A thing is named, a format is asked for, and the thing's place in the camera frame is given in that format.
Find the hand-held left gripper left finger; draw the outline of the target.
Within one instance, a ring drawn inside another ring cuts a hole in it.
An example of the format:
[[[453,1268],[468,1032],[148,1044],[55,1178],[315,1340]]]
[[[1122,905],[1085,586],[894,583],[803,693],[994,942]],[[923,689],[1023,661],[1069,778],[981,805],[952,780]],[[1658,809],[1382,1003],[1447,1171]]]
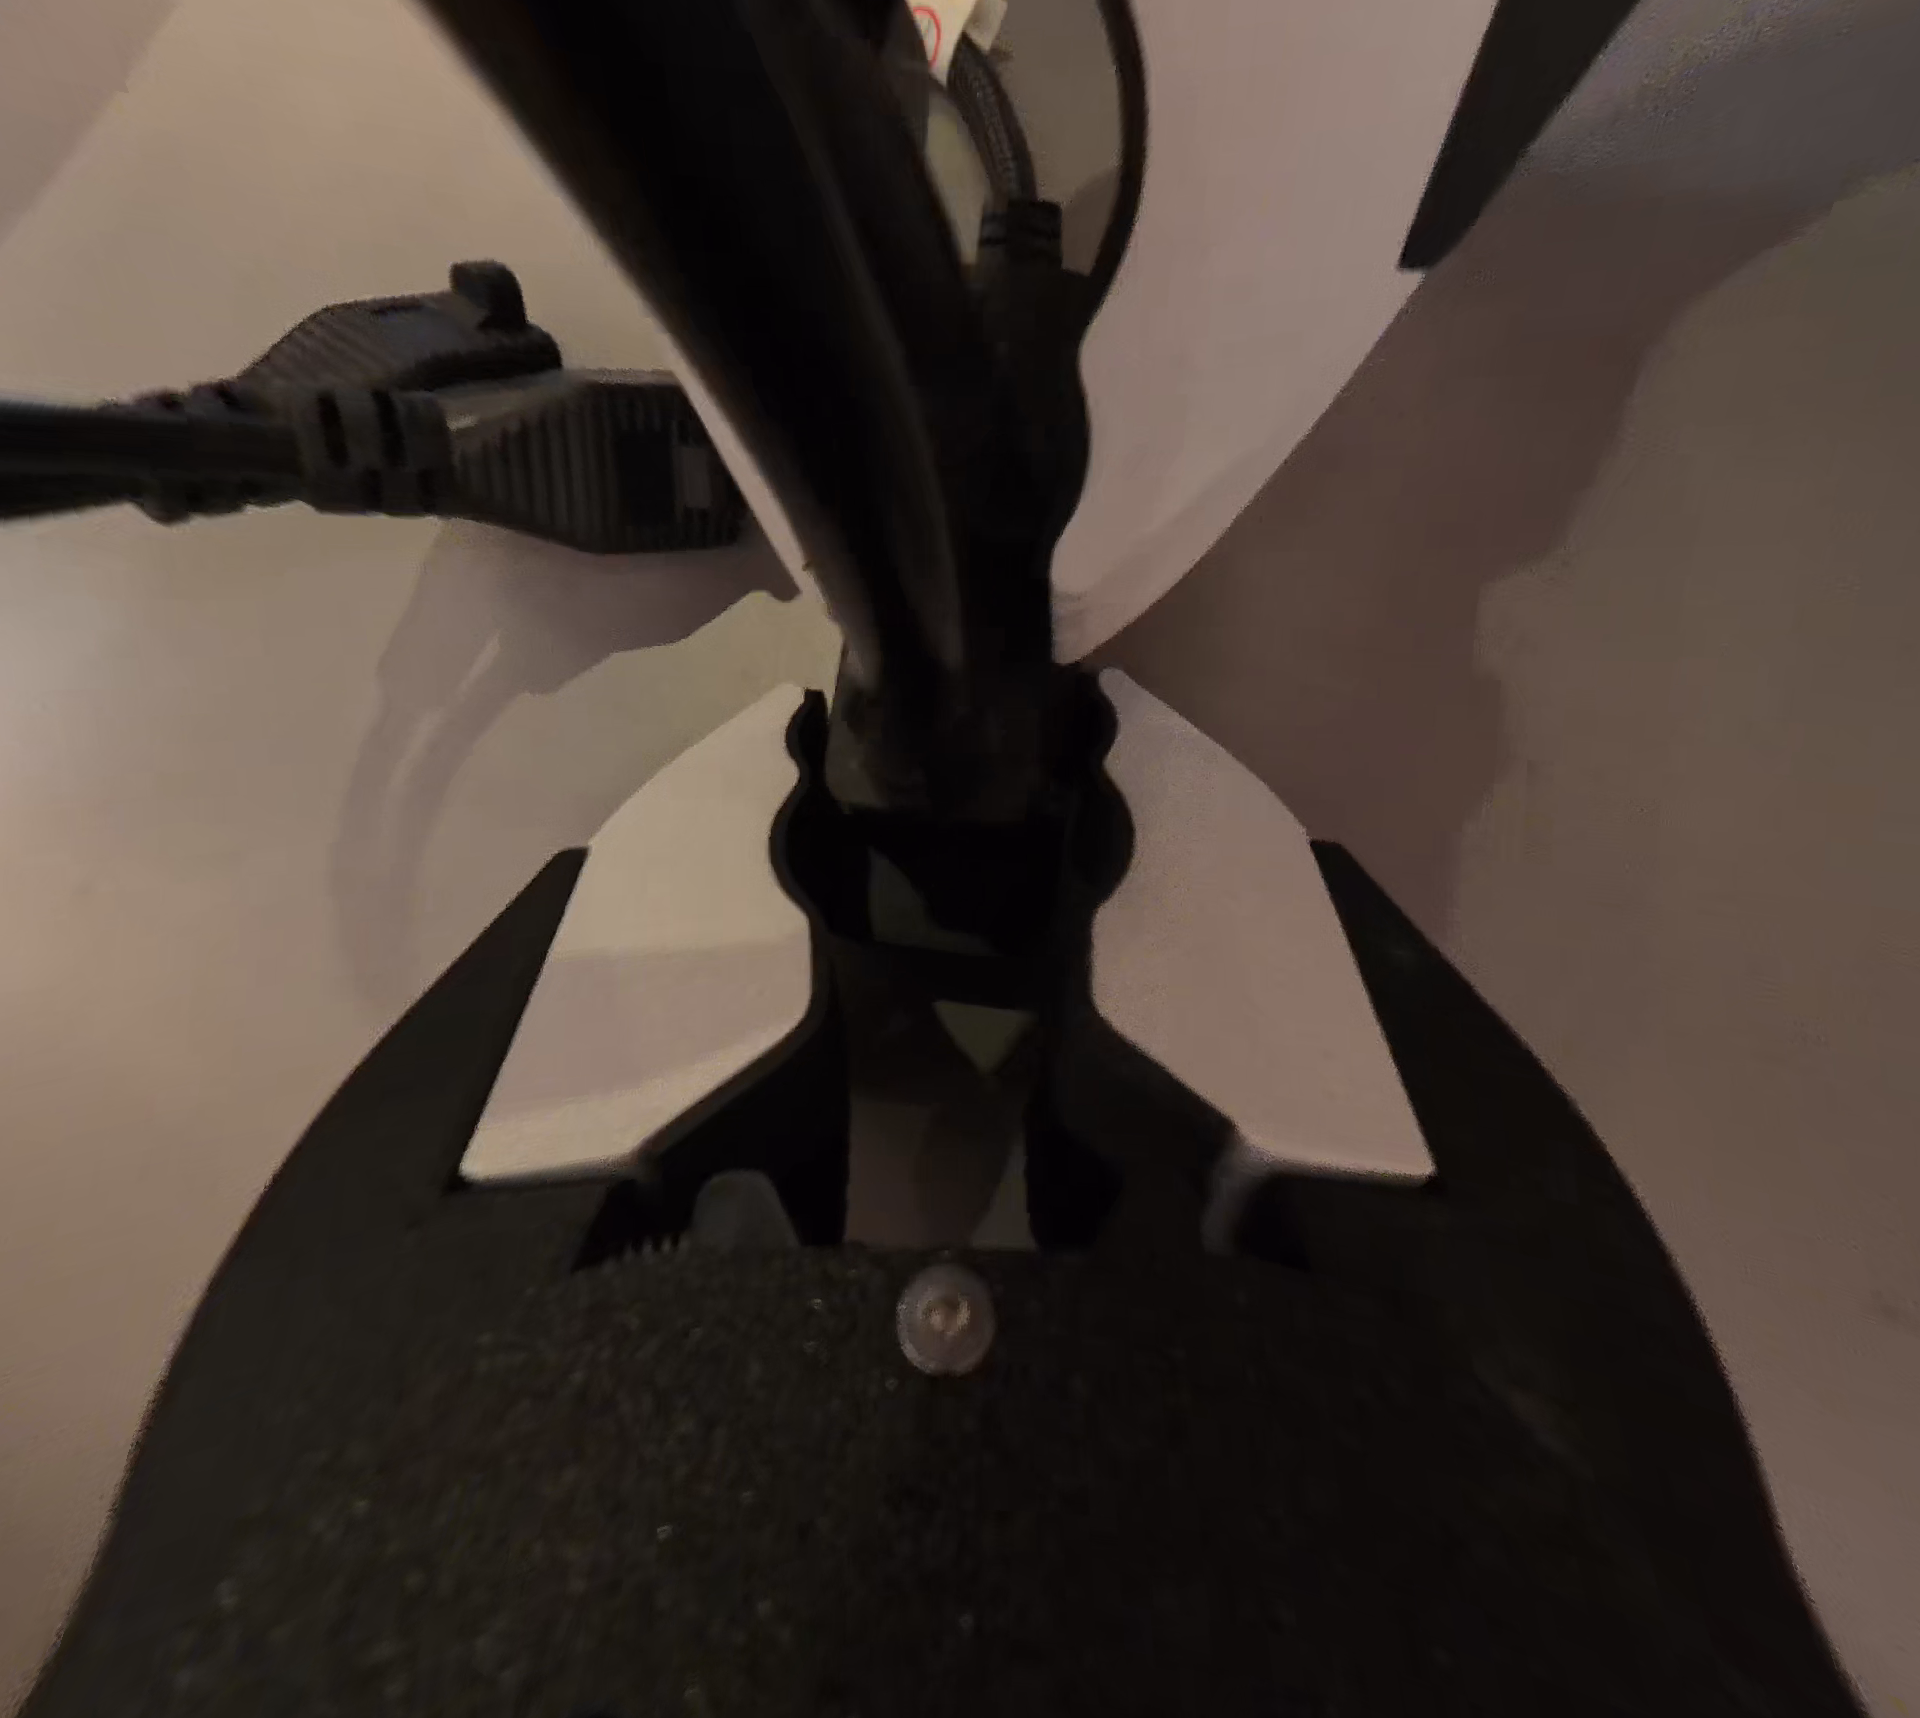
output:
[[[466,1187],[668,1178],[813,1003],[805,909],[774,863],[803,780],[780,683],[687,746],[593,834],[486,1107]]]

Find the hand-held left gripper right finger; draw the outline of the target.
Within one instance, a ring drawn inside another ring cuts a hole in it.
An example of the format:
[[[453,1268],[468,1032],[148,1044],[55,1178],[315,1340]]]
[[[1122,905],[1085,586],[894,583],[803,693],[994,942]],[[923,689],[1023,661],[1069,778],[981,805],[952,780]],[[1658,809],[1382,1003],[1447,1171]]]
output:
[[[1308,831],[1270,787],[1118,671],[1098,784],[1126,838],[1091,917],[1062,1118],[1103,1158],[1206,1180],[1436,1177]]]

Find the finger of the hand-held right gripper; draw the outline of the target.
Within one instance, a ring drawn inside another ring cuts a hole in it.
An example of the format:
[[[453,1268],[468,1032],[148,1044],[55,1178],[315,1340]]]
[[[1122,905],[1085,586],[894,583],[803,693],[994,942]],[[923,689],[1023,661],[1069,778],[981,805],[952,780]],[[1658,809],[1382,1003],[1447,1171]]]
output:
[[[1138,207],[1082,347],[1055,627],[1085,656],[1252,503],[1417,290],[1400,266],[1498,0],[1126,0]]]
[[[762,467],[708,382],[692,369],[676,369],[692,413],[740,492],[744,516],[732,544],[690,556],[692,586],[717,609],[764,594],[776,603],[810,603],[810,569],[792,521]]]

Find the grey desk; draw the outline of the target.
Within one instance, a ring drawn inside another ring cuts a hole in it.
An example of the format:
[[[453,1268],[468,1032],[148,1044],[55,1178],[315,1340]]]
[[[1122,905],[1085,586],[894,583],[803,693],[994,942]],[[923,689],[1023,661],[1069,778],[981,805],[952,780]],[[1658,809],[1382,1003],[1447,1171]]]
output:
[[[208,1277],[560,848],[780,683],[651,569],[5,528],[5,1715]],[[1916,1715],[1916,0],[1646,0],[1103,654],[1353,848],[1642,1191],[1868,1707]]]

